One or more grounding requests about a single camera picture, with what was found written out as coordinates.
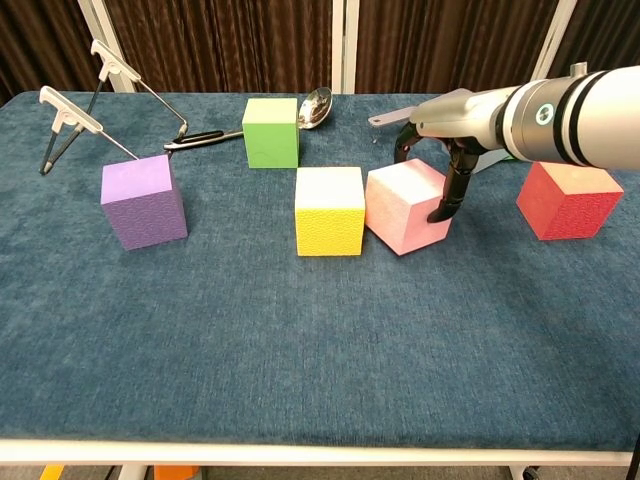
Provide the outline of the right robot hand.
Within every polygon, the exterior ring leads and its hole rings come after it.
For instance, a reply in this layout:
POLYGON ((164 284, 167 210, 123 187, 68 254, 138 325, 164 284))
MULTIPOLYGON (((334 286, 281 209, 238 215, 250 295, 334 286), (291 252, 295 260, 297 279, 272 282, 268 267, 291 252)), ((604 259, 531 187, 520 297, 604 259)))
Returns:
POLYGON ((502 147, 496 116, 514 91, 513 87, 484 92, 458 89, 421 103, 410 114, 396 138, 394 162, 406 161, 410 148, 424 138, 441 141, 450 154, 443 196, 428 222, 443 222, 456 214, 479 157, 502 147))

